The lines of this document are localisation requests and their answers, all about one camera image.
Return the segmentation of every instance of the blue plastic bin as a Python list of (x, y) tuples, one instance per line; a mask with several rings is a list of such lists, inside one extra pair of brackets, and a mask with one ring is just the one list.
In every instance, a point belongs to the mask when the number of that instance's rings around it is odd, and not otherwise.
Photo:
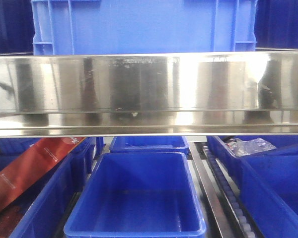
[(116, 136), (109, 150), (125, 152), (182, 152), (188, 154), (189, 144), (185, 136)]
[(102, 155), (64, 228), (68, 238), (203, 238), (182, 153)]
[(260, 47), (298, 48), (298, 0), (259, 0), (255, 34)]
[[(0, 139), (0, 154), (2, 155), (20, 155), (40, 138), (3, 138)], [(94, 137), (86, 138), (78, 145), (72, 153), (75, 159), (72, 162), (74, 177), (74, 186), (77, 191), (82, 191), (86, 183), (88, 173), (91, 173), (91, 167), (94, 159)]]
[(96, 147), (96, 155), (99, 156), (105, 147), (104, 137), (96, 137)]
[(35, 55), (253, 51), (257, 0), (32, 0)]
[(34, 25), (28, 0), (0, 0), (0, 53), (31, 52)]
[[(0, 155), (0, 171), (4, 169), (10, 162), (12, 162), (17, 156), (2, 156)], [(61, 206), (62, 208), (64, 206), (67, 206), (64, 201), (66, 198), (66, 187), (68, 184), (72, 184), (72, 181), (70, 178), (66, 178), (68, 180), (65, 181), (64, 178), (64, 167), (66, 168), (67, 172), (71, 172), (71, 162), (72, 157), (70, 159), (64, 160), (64, 162), (59, 163), (56, 165), (53, 169), (51, 169), (49, 172), (47, 172), (42, 178), (40, 178), (35, 184), (33, 184), (29, 189), (27, 189), (20, 197), (18, 197), (15, 201), (13, 201), (12, 205), (19, 206), (21, 208), (21, 213), (25, 214), (23, 218), (20, 220), (19, 224), (16, 226), (12, 234), (9, 238), (46, 238), (51, 237), (51, 235), (54, 232), (54, 229), (51, 227), (57, 226), (58, 221), (60, 220), (60, 216), (58, 216), (58, 211), (60, 208), (58, 206)], [(44, 196), (45, 199), (48, 198), (46, 193), (48, 192), (48, 189), (43, 189), (44, 187), (54, 187), (54, 193), (59, 191), (56, 191), (56, 189), (62, 189), (64, 191), (64, 194), (61, 195), (58, 194), (58, 200), (54, 200), (55, 197), (51, 197), (47, 201), (42, 201), (42, 204), (40, 204), (40, 201), (37, 201), (38, 195), (41, 193)], [(53, 216), (48, 217), (50, 214), (47, 214), (47, 211), (55, 211), (55, 216), (53, 213)], [(42, 227), (42, 223), (44, 222), (44, 231), (40, 231), (40, 234), (38, 233), (38, 229)]]
[(9, 238), (52, 237), (76, 191), (69, 154), (44, 186)]
[(35, 144), (40, 138), (2, 138), (0, 139), (0, 154), (19, 155)]
[(266, 238), (298, 238), (298, 155), (244, 158), (240, 198)]
[[(263, 138), (269, 141), (277, 148), (274, 150), (264, 151), (253, 154), (251, 156), (260, 155), (297, 155), (298, 154), (298, 135), (256, 135), (256, 136), (236, 136), (243, 141), (255, 138)], [(236, 185), (241, 188), (241, 164), (240, 158), (226, 146), (222, 139), (218, 136), (207, 136), (209, 150), (216, 156), (227, 169), (228, 175), (232, 177)]]
[(93, 157), (94, 137), (87, 137), (82, 141), (71, 154), (74, 155), (72, 162), (72, 176), (76, 191), (81, 192), (86, 184), (88, 170), (91, 171)]

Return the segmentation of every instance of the reflective metal surface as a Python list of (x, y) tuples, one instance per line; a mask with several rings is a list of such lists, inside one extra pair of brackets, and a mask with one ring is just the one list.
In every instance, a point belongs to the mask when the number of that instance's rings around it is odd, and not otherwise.
[(144, 133), (298, 133), (298, 52), (0, 57), (0, 136)]

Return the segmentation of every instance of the clear plastic bag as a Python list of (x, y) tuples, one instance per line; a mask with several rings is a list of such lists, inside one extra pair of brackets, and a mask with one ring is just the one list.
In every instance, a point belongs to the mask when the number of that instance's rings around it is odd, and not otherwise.
[(256, 138), (249, 141), (242, 141), (241, 139), (236, 138), (231, 139), (227, 145), (238, 157), (276, 149), (274, 145), (262, 138)]

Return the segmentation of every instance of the blue plastic crate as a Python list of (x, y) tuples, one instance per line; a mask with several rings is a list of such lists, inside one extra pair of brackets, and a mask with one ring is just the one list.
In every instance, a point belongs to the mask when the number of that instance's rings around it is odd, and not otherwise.
[(68, 238), (203, 238), (182, 153), (102, 155), (64, 228)]
[[(10, 162), (12, 162), (17, 156), (2, 156), (0, 155), (0, 171), (4, 169)], [(70, 162), (72, 160), (72, 157), (70, 159), (64, 160), (58, 165), (56, 165), (53, 169), (51, 169), (49, 172), (47, 172), (42, 178), (40, 178), (36, 183), (34, 183), (30, 188), (28, 188), (20, 197), (18, 197), (11, 205), (18, 206), (21, 208), (20, 212), (24, 214), (23, 218), (20, 220), (19, 224), (16, 226), (12, 234), (9, 238), (45, 238), (45, 237), (51, 237), (51, 235), (54, 232), (54, 229), (51, 227), (55, 226), (53, 222), (56, 222), (56, 225), (58, 224), (58, 221), (60, 220), (60, 216), (58, 216), (58, 206), (60, 205), (62, 208), (66, 206), (64, 204), (63, 198), (66, 198), (66, 186), (64, 184), (64, 178), (63, 178), (63, 172), (64, 172), (64, 166), (61, 165), (62, 163), (67, 163), (67, 172), (71, 172)], [(67, 184), (72, 183), (72, 181), (69, 179), (66, 181)], [(45, 198), (48, 198), (46, 192), (47, 188), (43, 189), (44, 187), (53, 187), (54, 193), (56, 193), (56, 189), (62, 189), (65, 193), (62, 195), (62, 200), (60, 200), (60, 195), (58, 197), (59, 200), (54, 200), (55, 197), (50, 198), (50, 200), (42, 201), (42, 204), (40, 204), (40, 201), (38, 202), (36, 199), (38, 199), (40, 196), (44, 196)], [(55, 210), (55, 217), (51, 216), (48, 217), (47, 211), (54, 211)], [(40, 231), (42, 234), (38, 234), (39, 227), (42, 227), (42, 224), (40, 222), (44, 222), (44, 231)]]
[(64, 212), (76, 191), (69, 154), (35, 200), (29, 203), (23, 218), (9, 238), (48, 238), (55, 233)]
[(298, 0), (259, 0), (255, 34), (260, 47), (298, 48)]
[(266, 238), (298, 238), (298, 155), (241, 160), (240, 198)]
[(0, 53), (31, 52), (34, 25), (28, 0), (0, 0)]
[[(57, 166), (26, 190), (13, 205), (20, 206), (23, 218), (9, 238), (47, 238), (56, 231), (67, 205), (75, 192), (81, 191), (73, 168), (77, 157), (86, 150), (82, 145), (78, 153), (71, 152)], [(0, 171), (17, 156), (0, 155)]]
[(2, 138), (0, 139), (0, 154), (19, 155), (35, 144), (40, 138)]
[(103, 149), (105, 147), (104, 137), (96, 137), (96, 155), (101, 155)]
[(90, 174), (92, 172), (92, 166), (94, 158), (97, 154), (97, 137), (91, 137), (91, 142), (86, 155), (86, 170)]
[[(0, 139), (0, 154), (20, 155), (40, 138), (3, 138)], [(74, 186), (77, 191), (82, 191), (85, 186), (86, 176), (91, 173), (94, 159), (94, 137), (86, 138), (80, 145), (73, 149), (75, 159), (72, 162)]]
[(185, 136), (117, 136), (110, 147), (112, 153), (124, 152), (182, 152), (188, 154)]
[(93, 146), (93, 137), (87, 137), (71, 152), (75, 157), (72, 162), (72, 174), (76, 191), (81, 192), (86, 184), (88, 168), (91, 170), (93, 160)]
[[(277, 148), (270, 151), (264, 151), (251, 156), (260, 155), (297, 155), (298, 154), (298, 135), (261, 135), (261, 136), (236, 136), (241, 140), (248, 141), (255, 138), (263, 138), (269, 141)], [(209, 150), (216, 156), (227, 169), (228, 175), (232, 177), (236, 185), (241, 187), (241, 164), (240, 158), (227, 147), (227, 145), (218, 136), (207, 136)]]
[(32, 0), (35, 55), (253, 51), (257, 0)]

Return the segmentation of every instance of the metal frame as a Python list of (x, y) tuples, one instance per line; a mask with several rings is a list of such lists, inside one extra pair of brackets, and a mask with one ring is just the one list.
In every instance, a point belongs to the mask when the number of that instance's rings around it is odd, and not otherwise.
[(298, 51), (0, 57), (0, 137), (298, 134)]

